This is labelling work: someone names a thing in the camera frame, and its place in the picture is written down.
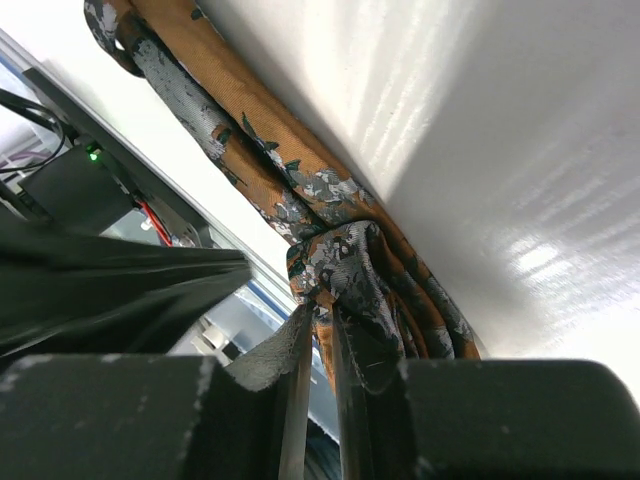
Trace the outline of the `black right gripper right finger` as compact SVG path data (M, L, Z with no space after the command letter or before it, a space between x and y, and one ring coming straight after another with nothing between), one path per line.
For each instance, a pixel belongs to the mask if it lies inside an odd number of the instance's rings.
M582 360L398 359L333 326L347 479L635 479L639 410Z

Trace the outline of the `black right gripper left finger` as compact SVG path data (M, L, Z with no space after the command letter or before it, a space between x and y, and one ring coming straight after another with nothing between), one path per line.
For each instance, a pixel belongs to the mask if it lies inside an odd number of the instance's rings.
M299 479L311 370L303 310L213 356L35 355L1 377L5 479Z

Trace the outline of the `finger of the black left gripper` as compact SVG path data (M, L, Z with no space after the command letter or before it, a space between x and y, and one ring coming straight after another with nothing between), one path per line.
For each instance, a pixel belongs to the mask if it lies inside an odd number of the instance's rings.
M237 250L1 222L1 355L167 353L251 278Z

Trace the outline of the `orange grey floral tie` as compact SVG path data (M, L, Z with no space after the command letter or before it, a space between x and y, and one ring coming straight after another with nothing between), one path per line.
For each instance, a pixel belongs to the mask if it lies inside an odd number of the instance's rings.
M88 1L96 43L145 79L206 157L289 245L297 312L333 374L333 330L391 358L475 359L460 310L376 199L275 97L193 1Z

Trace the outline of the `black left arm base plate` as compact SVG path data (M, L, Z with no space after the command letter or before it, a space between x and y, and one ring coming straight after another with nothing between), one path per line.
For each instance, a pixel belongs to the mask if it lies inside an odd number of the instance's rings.
M20 180L34 215L92 235L112 233L163 247L212 248L209 224L99 116L41 70L24 73L62 120L68 147Z

